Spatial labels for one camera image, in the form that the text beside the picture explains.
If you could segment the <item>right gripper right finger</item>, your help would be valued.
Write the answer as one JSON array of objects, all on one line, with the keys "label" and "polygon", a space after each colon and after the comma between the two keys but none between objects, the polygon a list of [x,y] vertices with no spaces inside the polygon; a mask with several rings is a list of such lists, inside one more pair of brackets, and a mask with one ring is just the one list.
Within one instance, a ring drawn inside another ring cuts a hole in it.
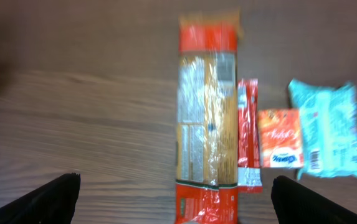
[{"label": "right gripper right finger", "polygon": [[357,214],[280,175],[271,199],[280,224],[357,224]]}]

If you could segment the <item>small orange snack box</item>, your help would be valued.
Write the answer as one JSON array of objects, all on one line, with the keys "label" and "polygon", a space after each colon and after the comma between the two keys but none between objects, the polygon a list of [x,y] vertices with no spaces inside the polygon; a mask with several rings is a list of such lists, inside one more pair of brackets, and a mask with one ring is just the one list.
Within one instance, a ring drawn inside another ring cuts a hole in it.
[{"label": "small orange snack box", "polygon": [[296,109],[260,110],[257,114],[263,168],[299,169],[304,165],[300,113]]}]

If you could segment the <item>orange spaghetti packet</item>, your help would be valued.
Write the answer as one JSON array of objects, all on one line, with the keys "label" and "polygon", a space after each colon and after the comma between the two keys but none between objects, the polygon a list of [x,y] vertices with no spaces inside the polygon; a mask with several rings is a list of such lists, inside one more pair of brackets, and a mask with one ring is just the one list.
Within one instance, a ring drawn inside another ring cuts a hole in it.
[{"label": "orange spaghetti packet", "polygon": [[235,223],[240,12],[179,20],[176,223]]}]

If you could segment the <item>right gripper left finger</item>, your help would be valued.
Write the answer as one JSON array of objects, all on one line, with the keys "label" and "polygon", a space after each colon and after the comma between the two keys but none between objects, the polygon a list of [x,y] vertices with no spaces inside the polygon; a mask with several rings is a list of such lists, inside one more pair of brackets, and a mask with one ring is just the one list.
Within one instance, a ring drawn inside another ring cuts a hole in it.
[{"label": "right gripper left finger", "polygon": [[0,208],[0,224],[70,224],[80,174],[68,173]]}]

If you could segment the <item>teal wet wipes pack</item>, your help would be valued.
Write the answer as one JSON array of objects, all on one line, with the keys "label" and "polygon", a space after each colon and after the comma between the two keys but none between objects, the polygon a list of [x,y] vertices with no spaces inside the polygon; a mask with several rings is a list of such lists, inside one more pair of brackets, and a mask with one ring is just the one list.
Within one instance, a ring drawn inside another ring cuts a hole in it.
[{"label": "teal wet wipes pack", "polygon": [[357,91],[351,82],[339,88],[293,79],[288,85],[299,110],[304,165],[297,173],[320,178],[357,178]]}]

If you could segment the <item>red stick sachet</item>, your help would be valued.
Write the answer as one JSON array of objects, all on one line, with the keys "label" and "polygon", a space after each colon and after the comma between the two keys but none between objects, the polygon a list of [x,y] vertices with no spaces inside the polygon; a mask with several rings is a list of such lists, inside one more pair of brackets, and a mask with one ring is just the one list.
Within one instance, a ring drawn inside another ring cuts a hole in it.
[{"label": "red stick sachet", "polygon": [[257,130],[258,80],[240,80],[238,96],[238,188],[240,192],[263,191]]}]

